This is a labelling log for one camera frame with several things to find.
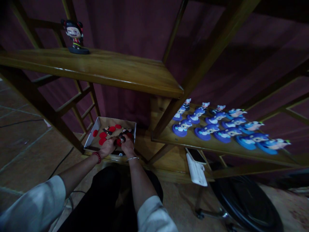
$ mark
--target silver bracelet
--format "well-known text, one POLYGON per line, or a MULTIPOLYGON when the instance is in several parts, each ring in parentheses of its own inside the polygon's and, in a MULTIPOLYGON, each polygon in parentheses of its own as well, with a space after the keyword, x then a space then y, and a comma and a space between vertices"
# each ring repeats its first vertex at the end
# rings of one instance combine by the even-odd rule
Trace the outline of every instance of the silver bracelet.
POLYGON ((132 160, 132 159, 138 159, 139 160, 139 157, 132 157, 132 158, 129 158, 126 160, 126 162, 129 162, 129 160, 132 160))

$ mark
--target black cable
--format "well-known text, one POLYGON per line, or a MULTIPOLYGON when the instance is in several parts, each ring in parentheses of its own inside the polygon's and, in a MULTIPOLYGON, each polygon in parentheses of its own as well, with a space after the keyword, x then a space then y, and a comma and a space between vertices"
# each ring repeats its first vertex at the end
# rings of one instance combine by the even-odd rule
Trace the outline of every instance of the black cable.
POLYGON ((28 121, 44 121, 44 119, 27 120, 27 121, 16 122, 16 123, 12 123, 12 124, 9 124, 9 125, 1 126, 0 128, 7 127, 7 126, 12 126, 12 125, 16 125, 16 124, 20 124, 20 123, 28 122, 28 121))
POLYGON ((74 149, 74 147, 72 147, 71 150, 69 151, 69 153, 61 160, 61 162, 57 165, 57 167, 55 168, 55 170, 52 172, 51 176, 48 179, 50 179, 53 176, 55 171, 59 168, 60 164, 62 164, 62 162, 69 156, 69 154, 73 151, 73 149, 74 149))

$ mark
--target person's left hand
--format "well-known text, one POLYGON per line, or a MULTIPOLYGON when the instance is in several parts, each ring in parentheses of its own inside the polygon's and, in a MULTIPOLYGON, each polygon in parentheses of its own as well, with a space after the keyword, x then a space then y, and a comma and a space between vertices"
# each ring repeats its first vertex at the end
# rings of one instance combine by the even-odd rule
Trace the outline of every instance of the person's left hand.
POLYGON ((110 137, 103 143, 101 149, 99 150, 101 159, 104 159, 115 150, 116 146, 114 145, 114 141, 116 139, 117 137, 110 137))

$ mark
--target person's right hand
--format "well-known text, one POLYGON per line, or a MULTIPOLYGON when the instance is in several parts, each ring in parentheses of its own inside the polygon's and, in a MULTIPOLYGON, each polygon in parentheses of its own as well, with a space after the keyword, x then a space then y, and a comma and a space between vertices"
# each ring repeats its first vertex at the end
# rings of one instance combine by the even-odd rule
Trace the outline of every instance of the person's right hand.
POLYGON ((122 142, 121 148, 128 158, 135 157, 134 144, 132 139, 130 139, 126 134, 123 135, 126 138, 125 142, 122 142))

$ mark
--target tiled floor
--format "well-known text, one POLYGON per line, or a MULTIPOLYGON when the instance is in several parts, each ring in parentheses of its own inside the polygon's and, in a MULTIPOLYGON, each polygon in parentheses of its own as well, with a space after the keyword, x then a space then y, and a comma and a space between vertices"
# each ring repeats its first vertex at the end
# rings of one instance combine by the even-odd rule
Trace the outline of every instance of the tiled floor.
MULTIPOLYGON (((39 120, 36 111, 16 93, 0 81, 0 127, 24 120, 39 120)), ((48 128, 44 121, 32 121, 0 128, 0 211, 12 205, 23 193, 35 185, 46 181, 58 163, 72 146, 54 129, 48 128)), ((57 173, 81 161, 80 153, 73 150, 60 165, 57 173)), ((87 191, 92 177, 103 168, 95 167, 79 184, 76 190, 87 191)), ((164 206, 176 223, 179 231, 226 231, 221 221, 206 217, 199 220, 193 214, 198 186, 194 184, 174 184, 161 182, 164 191, 164 206)), ((309 231, 309 201, 304 197, 262 186, 279 211, 287 231, 309 231)), ((83 197, 73 193, 76 206, 83 197)), ((218 202, 211 189, 203 195, 202 207, 218 209, 218 202)), ((71 212, 70 203, 54 224, 57 231, 71 212)))

